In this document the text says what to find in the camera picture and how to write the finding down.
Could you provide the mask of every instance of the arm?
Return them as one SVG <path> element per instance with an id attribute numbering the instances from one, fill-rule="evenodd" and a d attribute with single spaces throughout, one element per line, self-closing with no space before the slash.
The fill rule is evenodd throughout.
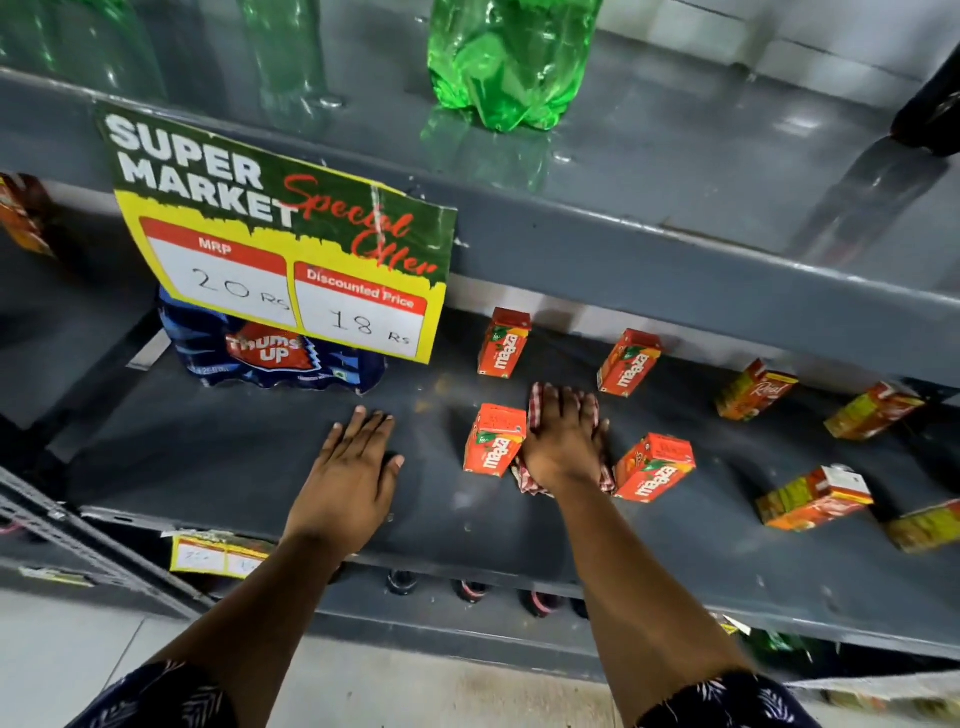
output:
<path id="1" fill-rule="evenodd" d="M 333 426 L 270 558 L 149 661 L 205 668 L 240 728 L 267 724 L 330 576 L 390 510 L 403 465 L 398 455 L 383 466 L 395 421 L 377 412 L 364 425 L 366 414 L 357 407 L 346 431 Z"/>
<path id="2" fill-rule="evenodd" d="M 528 437 L 523 456 L 560 505 L 600 661 L 624 725 L 632 726 L 682 688 L 751 666 L 600 491 L 609 423 L 594 435 L 596 406 L 594 395 L 581 408 L 569 389 L 561 399 L 548 385 L 540 432 Z"/>

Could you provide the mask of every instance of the tiled floor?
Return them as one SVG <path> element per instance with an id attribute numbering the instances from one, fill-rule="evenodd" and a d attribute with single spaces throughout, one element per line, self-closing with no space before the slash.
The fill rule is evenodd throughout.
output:
<path id="1" fill-rule="evenodd" d="M 60 728 L 186 622 L 0 590 L 0 724 Z M 827 705 L 825 727 L 920 723 Z M 304 640 L 271 728 L 612 728 L 610 691 L 576 680 L 331 640 Z"/>

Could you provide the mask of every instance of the finger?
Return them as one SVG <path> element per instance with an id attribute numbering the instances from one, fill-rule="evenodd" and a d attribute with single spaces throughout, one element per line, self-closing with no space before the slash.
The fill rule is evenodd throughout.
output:
<path id="1" fill-rule="evenodd" d="M 560 419 L 560 393 L 553 384 L 543 385 L 543 416 L 540 426 Z"/>
<path id="2" fill-rule="evenodd" d="M 396 419 L 393 415 L 387 415 L 380 427 L 378 427 L 370 437 L 370 441 L 363 450 L 364 457 L 373 463 L 383 462 L 383 453 L 387 451 L 387 443 L 390 442 L 390 436 L 394 433 Z"/>
<path id="3" fill-rule="evenodd" d="M 580 403 L 569 387 L 564 387 L 564 419 L 572 423 L 580 419 Z"/>
<path id="4" fill-rule="evenodd" d="M 580 428 L 590 437 L 593 435 L 593 418 L 597 416 L 597 397 L 587 395 L 580 404 Z"/>
<path id="5" fill-rule="evenodd" d="M 353 409 L 353 417 L 350 418 L 347 431 L 344 432 L 344 439 L 340 441 L 340 445 L 333 451 L 334 457 L 339 457 L 350 447 L 350 443 L 353 442 L 353 438 L 356 437 L 357 432 L 360 431 L 360 427 L 363 426 L 363 421 L 366 419 L 367 408 L 363 404 L 358 404 Z"/>
<path id="6" fill-rule="evenodd" d="M 376 494 L 376 507 L 383 514 L 384 518 L 387 517 L 387 513 L 390 511 L 390 504 L 394 502 L 396 479 L 400 475 L 400 468 L 403 467 L 405 459 L 403 455 L 394 455 L 380 473 L 380 483 Z"/>
<path id="7" fill-rule="evenodd" d="M 363 454 L 364 448 L 370 441 L 374 431 L 380 427 L 380 423 L 383 422 L 383 418 L 383 412 L 380 412 L 379 410 L 374 412 L 370 419 L 367 420 L 367 423 L 360 428 L 359 432 L 357 432 L 356 437 L 353 438 L 353 442 L 350 443 L 345 454 L 352 455 L 354 457 Z"/>
<path id="8" fill-rule="evenodd" d="M 340 442 L 341 436 L 344 434 L 344 426 L 340 423 L 334 423 L 333 427 L 330 428 L 330 434 L 326 436 L 326 442 L 324 446 L 320 449 L 320 454 L 317 455 L 317 461 L 314 463 L 314 466 L 323 465 L 327 460 L 330 459 L 330 456 L 333 455 L 333 451 L 337 447 L 337 443 Z"/>
<path id="9" fill-rule="evenodd" d="M 610 420 L 604 420 L 600 423 L 600 426 L 597 427 L 597 431 L 593 433 L 593 447 L 596 449 L 598 455 L 602 455 L 607 451 L 607 434 L 610 432 Z"/>

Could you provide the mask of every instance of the blue plastic wrap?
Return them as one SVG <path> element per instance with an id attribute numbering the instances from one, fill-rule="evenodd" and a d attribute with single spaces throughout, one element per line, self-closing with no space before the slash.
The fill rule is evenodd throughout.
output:
<path id="1" fill-rule="evenodd" d="M 387 368 L 381 353 L 333 344 L 175 301 L 162 287 L 157 306 L 163 328 L 187 371 L 206 386 L 247 381 L 269 388 L 339 385 L 369 392 Z"/>

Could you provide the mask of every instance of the soda bottle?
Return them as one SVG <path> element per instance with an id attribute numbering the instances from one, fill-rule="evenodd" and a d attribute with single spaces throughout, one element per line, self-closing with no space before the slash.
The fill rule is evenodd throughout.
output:
<path id="1" fill-rule="evenodd" d="M 260 106 L 284 132 L 316 135 L 326 114 L 318 0 L 238 0 L 257 72 Z"/>
<path id="2" fill-rule="evenodd" d="M 580 90 L 602 0 L 434 0 L 427 65 L 448 109 L 552 129 Z"/>

